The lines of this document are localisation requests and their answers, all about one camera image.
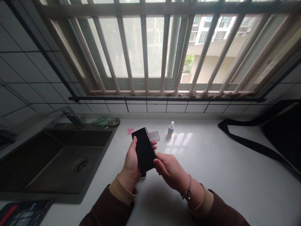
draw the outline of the chrome faucet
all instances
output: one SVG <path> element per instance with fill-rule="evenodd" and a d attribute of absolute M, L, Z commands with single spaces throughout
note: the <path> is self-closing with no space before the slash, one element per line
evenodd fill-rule
<path fill-rule="evenodd" d="M 70 107 L 62 107 L 60 109 L 57 109 L 45 116 L 51 116 L 55 113 L 62 112 L 59 116 L 57 116 L 54 120 L 52 120 L 49 124 L 47 124 L 44 128 L 52 128 L 55 126 L 59 121 L 61 121 L 63 118 L 67 117 L 78 129 L 83 129 L 86 127 L 86 124 L 82 122 L 82 120 L 71 110 Z"/>

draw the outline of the tiled wall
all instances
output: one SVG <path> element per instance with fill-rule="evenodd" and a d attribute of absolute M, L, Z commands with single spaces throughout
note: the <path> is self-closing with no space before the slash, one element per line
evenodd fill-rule
<path fill-rule="evenodd" d="M 86 96 L 32 2 L 12 2 L 74 93 Z M 0 13 L 0 127 L 8 128 L 37 112 L 67 105 L 75 112 L 258 114 L 279 100 L 301 98 L 300 65 L 266 96 L 264 103 L 81 100 L 76 104 L 68 99 L 71 94 L 4 1 L 0 1 Z"/>

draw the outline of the green plant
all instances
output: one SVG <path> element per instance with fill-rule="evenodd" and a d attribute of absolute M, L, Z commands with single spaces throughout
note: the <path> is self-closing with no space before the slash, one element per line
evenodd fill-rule
<path fill-rule="evenodd" d="M 191 72 L 193 61 L 194 55 L 191 54 L 186 56 L 182 73 L 189 74 Z"/>

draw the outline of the bag strap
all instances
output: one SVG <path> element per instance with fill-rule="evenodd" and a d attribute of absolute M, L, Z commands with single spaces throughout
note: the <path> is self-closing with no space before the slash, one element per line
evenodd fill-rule
<path fill-rule="evenodd" d="M 278 115 L 282 110 L 286 109 L 288 106 L 292 105 L 295 102 L 301 102 L 301 99 L 299 100 L 281 100 L 278 103 L 276 103 L 275 105 L 273 105 L 268 111 L 266 111 L 264 114 L 260 115 L 258 118 L 253 119 L 251 121 L 236 121 L 236 120 L 232 120 L 232 119 L 225 119 L 224 121 L 222 121 L 221 123 L 218 124 L 218 127 L 224 131 L 229 137 L 231 137 L 233 140 L 237 141 L 238 143 L 262 154 L 265 155 L 271 159 L 274 159 L 282 164 L 285 164 L 287 166 L 289 166 L 291 168 L 291 165 L 289 164 L 289 162 L 282 157 L 281 155 L 279 155 L 277 152 L 273 151 L 272 149 L 256 143 L 254 141 L 236 136 L 232 133 L 229 132 L 228 129 L 228 125 L 231 126 L 257 126 L 259 124 L 262 124 L 270 119 L 272 119 L 273 117 L 275 117 L 276 115 Z"/>

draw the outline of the dark gray sink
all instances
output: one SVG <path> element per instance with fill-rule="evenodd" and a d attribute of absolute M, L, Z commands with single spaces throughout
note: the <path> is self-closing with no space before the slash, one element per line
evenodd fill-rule
<path fill-rule="evenodd" d="M 81 203 L 117 130 L 59 123 L 0 160 L 0 199 Z"/>

